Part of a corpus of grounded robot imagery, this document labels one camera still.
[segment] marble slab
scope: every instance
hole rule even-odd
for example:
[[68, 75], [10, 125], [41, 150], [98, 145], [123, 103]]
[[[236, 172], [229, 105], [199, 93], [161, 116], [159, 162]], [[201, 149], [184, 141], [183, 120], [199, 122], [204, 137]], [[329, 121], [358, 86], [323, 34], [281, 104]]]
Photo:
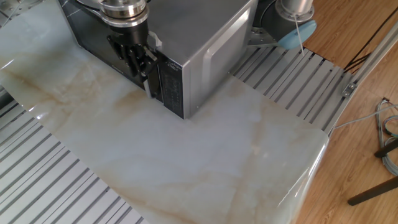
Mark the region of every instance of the marble slab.
[[182, 120], [75, 43], [55, 0], [0, 29], [1, 85], [151, 224], [290, 223], [328, 136], [228, 77]]

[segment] metal grating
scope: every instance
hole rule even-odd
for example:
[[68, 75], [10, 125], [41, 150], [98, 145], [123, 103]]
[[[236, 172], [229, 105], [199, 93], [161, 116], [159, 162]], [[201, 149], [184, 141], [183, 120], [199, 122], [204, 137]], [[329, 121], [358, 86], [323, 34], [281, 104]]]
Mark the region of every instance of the metal grating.
[[327, 134], [349, 102], [352, 74], [308, 49], [248, 49], [233, 75]]
[[0, 223], [148, 224], [15, 101], [0, 110]]

